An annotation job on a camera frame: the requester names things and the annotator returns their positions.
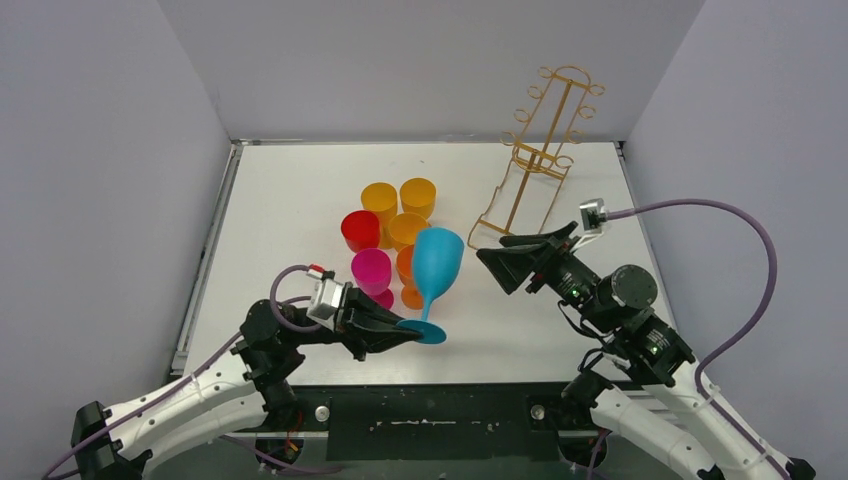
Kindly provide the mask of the orange plastic wine glass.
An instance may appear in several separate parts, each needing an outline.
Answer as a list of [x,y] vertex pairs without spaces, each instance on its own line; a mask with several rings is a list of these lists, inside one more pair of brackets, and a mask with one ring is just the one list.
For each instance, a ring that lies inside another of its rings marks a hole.
[[395,269],[402,283],[401,301],[411,310],[423,308],[423,297],[418,291],[412,271],[412,259],[414,245],[408,245],[401,249],[395,259]]

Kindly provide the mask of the pink plastic wine glass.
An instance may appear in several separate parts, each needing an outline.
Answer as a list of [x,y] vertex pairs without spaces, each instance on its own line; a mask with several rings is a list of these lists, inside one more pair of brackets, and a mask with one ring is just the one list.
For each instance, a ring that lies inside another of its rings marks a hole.
[[392,262],[383,250],[369,248],[359,251],[354,255],[350,268],[356,285],[363,293],[385,309],[394,306],[395,297],[390,288]]

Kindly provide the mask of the blue plastic wine glass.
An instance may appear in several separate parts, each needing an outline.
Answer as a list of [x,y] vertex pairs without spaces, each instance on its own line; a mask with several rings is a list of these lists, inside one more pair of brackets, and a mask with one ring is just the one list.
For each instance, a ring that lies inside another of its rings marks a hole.
[[422,297],[419,319],[399,322],[401,328],[420,334],[418,343],[436,345],[446,341],[446,332],[429,320],[433,303],[456,281],[464,255],[464,242],[458,234],[442,227],[429,227],[419,232],[414,245],[412,273]]

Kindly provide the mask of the red plastic wine glass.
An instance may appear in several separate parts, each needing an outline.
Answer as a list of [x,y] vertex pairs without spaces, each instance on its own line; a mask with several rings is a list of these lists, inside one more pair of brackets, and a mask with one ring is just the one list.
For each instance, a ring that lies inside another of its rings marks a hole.
[[340,231],[347,247],[354,253],[377,248],[381,242],[381,224],[368,210],[357,210],[344,217]]

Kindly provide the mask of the yellow wine glass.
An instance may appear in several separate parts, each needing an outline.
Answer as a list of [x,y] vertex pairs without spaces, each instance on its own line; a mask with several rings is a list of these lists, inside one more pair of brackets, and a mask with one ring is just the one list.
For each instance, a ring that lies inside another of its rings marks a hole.
[[428,220],[417,213],[400,213],[389,221],[387,227],[391,246],[400,251],[413,245],[418,233],[429,227]]
[[428,220],[435,209],[436,186],[426,178],[411,178],[404,182],[399,191],[404,213],[415,213]]
[[372,183],[362,190],[360,201],[363,208],[374,213],[379,220],[381,231],[379,248],[391,249],[388,225],[398,213],[397,190],[389,183]]

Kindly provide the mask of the yellow wine glass front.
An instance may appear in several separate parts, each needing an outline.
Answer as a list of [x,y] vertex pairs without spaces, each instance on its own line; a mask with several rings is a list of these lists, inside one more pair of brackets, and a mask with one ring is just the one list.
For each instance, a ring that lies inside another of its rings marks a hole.
[[398,213],[397,190],[389,183],[372,183],[362,190],[360,201],[363,208],[374,213],[379,220],[381,231],[379,248],[391,249],[388,225]]

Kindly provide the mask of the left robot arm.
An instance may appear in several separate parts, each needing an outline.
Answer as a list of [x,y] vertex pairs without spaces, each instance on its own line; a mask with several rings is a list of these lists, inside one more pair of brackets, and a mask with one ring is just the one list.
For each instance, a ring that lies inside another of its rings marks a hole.
[[83,479],[141,479],[165,460],[219,436],[295,421],[288,377],[304,345],[340,344],[357,361],[422,340],[413,324],[351,284],[293,302],[255,302],[239,331],[194,371],[147,394],[75,416],[71,454]]

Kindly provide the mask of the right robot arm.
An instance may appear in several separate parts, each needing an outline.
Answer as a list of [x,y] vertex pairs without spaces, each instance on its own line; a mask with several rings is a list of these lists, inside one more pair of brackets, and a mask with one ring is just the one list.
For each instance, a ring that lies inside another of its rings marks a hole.
[[579,315],[574,329],[600,342],[598,353],[676,418],[670,422],[631,400],[590,364],[561,394],[565,419],[626,438],[683,479],[812,479],[812,465],[771,448],[714,386],[696,383],[700,363],[652,305],[655,278],[627,264],[601,277],[577,258],[601,228],[575,235],[571,222],[548,234],[503,236],[477,258],[508,294],[519,287],[556,293]]

